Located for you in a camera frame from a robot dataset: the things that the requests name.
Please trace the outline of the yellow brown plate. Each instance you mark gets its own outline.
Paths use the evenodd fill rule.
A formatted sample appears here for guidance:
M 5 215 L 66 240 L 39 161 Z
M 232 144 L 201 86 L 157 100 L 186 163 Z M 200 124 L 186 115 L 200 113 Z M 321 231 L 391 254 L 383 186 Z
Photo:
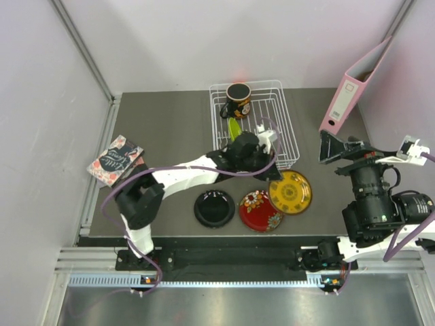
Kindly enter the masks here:
M 271 181 L 268 185 L 271 204 L 285 215 L 303 213 L 313 199 L 308 179 L 295 170 L 283 170 L 281 176 L 281 180 Z

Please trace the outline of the red floral plate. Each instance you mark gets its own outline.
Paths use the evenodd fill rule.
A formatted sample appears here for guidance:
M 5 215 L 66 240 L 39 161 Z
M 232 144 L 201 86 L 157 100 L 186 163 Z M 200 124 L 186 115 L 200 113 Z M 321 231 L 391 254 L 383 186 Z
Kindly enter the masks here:
M 283 214 L 271 204 L 264 190 L 243 197 L 239 203 L 239 217 L 248 228 L 261 233 L 272 232 L 283 220 Z

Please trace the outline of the white wire dish rack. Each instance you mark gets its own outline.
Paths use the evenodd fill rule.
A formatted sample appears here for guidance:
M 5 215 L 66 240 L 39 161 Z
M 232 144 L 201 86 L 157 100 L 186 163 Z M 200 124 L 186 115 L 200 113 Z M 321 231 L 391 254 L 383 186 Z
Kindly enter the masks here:
M 257 133 L 257 125 L 266 130 L 273 126 L 263 117 L 274 121 L 280 134 L 281 149 L 276 161 L 280 170 L 290 169 L 299 159 L 299 149 L 288 110 L 283 86 L 279 80 L 249 81 L 251 88 L 251 111 L 238 121 L 241 130 Z M 220 149 L 231 142 L 229 122 L 220 117 L 220 109 L 226 102 L 228 84 L 214 84 L 209 87 L 211 130 L 213 148 Z

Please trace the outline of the black plate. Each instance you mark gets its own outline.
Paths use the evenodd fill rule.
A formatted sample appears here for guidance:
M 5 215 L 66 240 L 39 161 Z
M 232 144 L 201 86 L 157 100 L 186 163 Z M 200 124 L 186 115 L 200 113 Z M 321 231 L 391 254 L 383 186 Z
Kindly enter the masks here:
M 222 228 L 231 221 L 234 214 L 234 200 L 223 190 L 205 191 L 194 202 L 194 216 L 206 228 Z

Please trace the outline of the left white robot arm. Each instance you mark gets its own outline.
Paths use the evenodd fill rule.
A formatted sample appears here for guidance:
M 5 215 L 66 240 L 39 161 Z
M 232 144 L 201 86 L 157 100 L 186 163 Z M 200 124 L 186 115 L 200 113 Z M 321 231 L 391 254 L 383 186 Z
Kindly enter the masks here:
M 277 131 L 242 132 L 229 145 L 183 164 L 148 168 L 141 165 L 116 188 L 115 203 L 125 226 L 130 260 L 139 269 L 154 261 L 151 223 L 162 201 L 199 185 L 211 185 L 233 177 L 261 181 L 281 179 L 276 160 L 280 150 Z

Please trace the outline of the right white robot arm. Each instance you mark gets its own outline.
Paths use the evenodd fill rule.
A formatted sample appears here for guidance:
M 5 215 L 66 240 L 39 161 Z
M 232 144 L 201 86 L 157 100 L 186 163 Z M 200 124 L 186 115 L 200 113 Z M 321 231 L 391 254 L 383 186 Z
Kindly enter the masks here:
M 319 244 L 317 260 L 327 269 L 342 261 L 382 252 L 389 261 L 400 250 L 434 253 L 434 201 L 415 190 L 394 193 L 402 177 L 397 164 L 423 166 L 433 161 L 430 149 L 420 140 L 405 136 L 399 150 L 382 151 L 369 142 L 339 139 L 320 132 L 319 162 L 349 160 L 335 173 L 351 179 L 354 200 L 343 209 L 346 236 Z

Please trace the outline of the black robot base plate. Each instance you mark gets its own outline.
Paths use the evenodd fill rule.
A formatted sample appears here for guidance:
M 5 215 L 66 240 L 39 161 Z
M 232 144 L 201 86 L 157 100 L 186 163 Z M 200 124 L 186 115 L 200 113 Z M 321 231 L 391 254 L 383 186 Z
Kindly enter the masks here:
M 147 258 L 132 249 L 117 254 L 117 271 L 145 272 L 158 265 L 166 280 L 207 278 L 281 280 L 303 272 L 347 269 L 333 236 L 155 237 Z

